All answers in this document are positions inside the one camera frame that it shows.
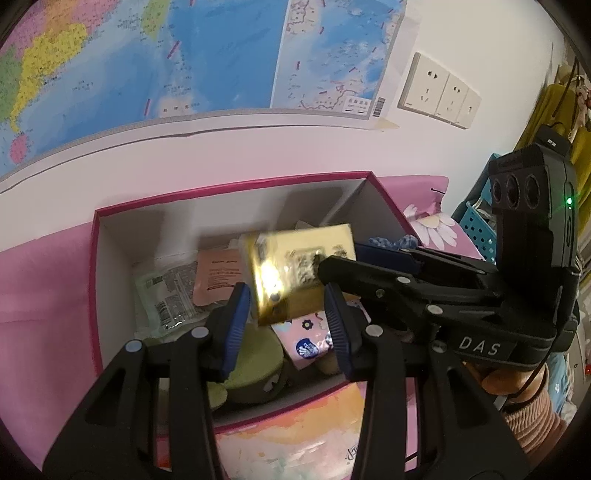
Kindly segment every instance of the person's arm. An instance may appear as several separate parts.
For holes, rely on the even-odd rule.
[[[466,364],[466,367],[482,388],[492,395],[516,393],[530,376],[530,372],[508,369],[487,372],[471,364]],[[547,367],[540,370],[519,397],[505,405],[503,415],[532,466],[540,463],[566,429],[566,422],[552,408]]]

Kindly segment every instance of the gold packaging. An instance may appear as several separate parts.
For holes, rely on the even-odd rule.
[[[242,235],[240,244],[245,277],[252,290],[251,313],[259,325],[324,310],[318,264],[330,255],[355,260],[348,224],[248,233]]]

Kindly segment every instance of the white wall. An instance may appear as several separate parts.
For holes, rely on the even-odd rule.
[[[423,0],[421,12],[415,50],[483,98],[470,130],[394,105],[388,119],[400,129],[383,132],[274,127],[124,145],[60,165],[0,194],[0,251],[88,222],[97,207],[124,200],[322,171],[446,175],[450,187],[443,207],[451,212],[490,153],[513,149],[546,78],[553,80],[564,40],[535,0]]]

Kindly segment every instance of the plastic packet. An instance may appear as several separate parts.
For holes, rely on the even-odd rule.
[[[197,262],[173,264],[135,280],[139,299],[148,316],[150,335],[160,338],[186,323],[204,323],[209,309],[191,300]]]

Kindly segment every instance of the world map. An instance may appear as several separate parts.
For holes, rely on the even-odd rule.
[[[0,48],[0,179],[147,121],[369,118],[406,0],[40,0]]]

